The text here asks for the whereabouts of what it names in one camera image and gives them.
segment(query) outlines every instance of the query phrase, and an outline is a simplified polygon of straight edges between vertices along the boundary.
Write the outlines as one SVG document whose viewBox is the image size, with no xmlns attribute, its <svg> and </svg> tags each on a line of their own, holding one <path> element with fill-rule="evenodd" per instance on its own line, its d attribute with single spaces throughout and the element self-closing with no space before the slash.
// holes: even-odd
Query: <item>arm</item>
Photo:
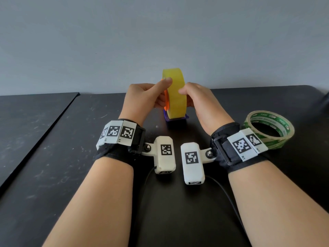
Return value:
<svg viewBox="0 0 329 247">
<path fill-rule="evenodd" d="M 212 92 L 187 83 L 180 91 L 211 135 L 233 122 Z M 231 172 L 229 181 L 254 247 L 329 246 L 329 214 L 270 161 Z"/>
<path fill-rule="evenodd" d="M 169 78 L 156 85 L 130 85 L 119 118 L 142 126 L 153 107 L 165 106 L 163 91 L 171 83 Z M 133 177 L 133 168 L 124 162 L 95 161 L 43 247 L 128 246 Z"/>
</svg>

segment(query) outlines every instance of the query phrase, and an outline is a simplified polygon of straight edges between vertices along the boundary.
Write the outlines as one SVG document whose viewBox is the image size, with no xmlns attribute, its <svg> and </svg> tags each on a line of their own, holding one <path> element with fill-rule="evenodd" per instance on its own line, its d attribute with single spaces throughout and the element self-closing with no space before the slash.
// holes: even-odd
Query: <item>clear tape roll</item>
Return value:
<svg viewBox="0 0 329 247">
<path fill-rule="evenodd" d="M 179 68 L 164 69 L 162 71 L 162 78 L 172 78 L 172 84 L 167 90 L 166 98 L 169 99 L 169 106 L 166 106 L 169 119 L 176 119 L 184 117 L 186 114 L 186 95 L 181 95 L 178 90 L 184 85 L 184 77 Z"/>
<path fill-rule="evenodd" d="M 262 123 L 272 127 L 279 133 L 280 137 L 274 137 L 262 133 L 253 126 L 253 122 Z M 287 140 L 293 137 L 295 133 L 294 126 L 285 117 L 274 112 L 263 110 L 253 111 L 249 113 L 244 122 L 244 126 L 245 128 L 251 128 L 251 130 L 261 139 L 261 141 L 269 149 L 281 148 L 287 142 Z"/>
</svg>

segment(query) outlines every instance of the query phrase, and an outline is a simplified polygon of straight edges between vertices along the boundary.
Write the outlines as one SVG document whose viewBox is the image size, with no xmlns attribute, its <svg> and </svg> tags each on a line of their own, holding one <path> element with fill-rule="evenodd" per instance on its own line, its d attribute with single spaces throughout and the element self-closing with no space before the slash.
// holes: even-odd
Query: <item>green tape roll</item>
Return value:
<svg viewBox="0 0 329 247">
<path fill-rule="evenodd" d="M 280 137 L 269 136 L 260 132 L 252 125 L 252 122 L 272 127 L 279 133 Z M 244 126 L 245 128 L 251 128 L 269 149 L 281 148 L 295 133 L 294 126 L 285 117 L 274 112 L 262 110 L 249 113 Z"/>
</svg>

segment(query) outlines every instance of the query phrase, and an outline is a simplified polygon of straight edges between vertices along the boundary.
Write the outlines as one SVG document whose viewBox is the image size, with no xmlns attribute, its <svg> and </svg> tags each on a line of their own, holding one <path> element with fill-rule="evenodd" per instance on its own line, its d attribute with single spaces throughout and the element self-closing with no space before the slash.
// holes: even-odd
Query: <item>person's left hand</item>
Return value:
<svg viewBox="0 0 329 247">
<path fill-rule="evenodd" d="M 152 108 L 166 106 L 164 91 L 172 84 L 171 78 L 166 78 L 156 84 L 131 84 L 126 93 L 119 119 L 128 119 L 143 126 Z"/>
</svg>

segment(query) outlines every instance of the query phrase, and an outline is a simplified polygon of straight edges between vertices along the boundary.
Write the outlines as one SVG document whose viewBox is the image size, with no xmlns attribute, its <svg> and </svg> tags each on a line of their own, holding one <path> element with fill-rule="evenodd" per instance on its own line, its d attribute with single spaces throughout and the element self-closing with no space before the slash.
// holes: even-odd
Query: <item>person's left arm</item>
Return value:
<svg viewBox="0 0 329 247">
<path fill-rule="evenodd" d="M 130 85 L 119 118 L 142 126 L 153 107 L 165 106 L 163 91 L 171 83 Z M 133 178 L 133 168 L 124 162 L 96 160 L 43 247 L 128 246 Z"/>
</svg>

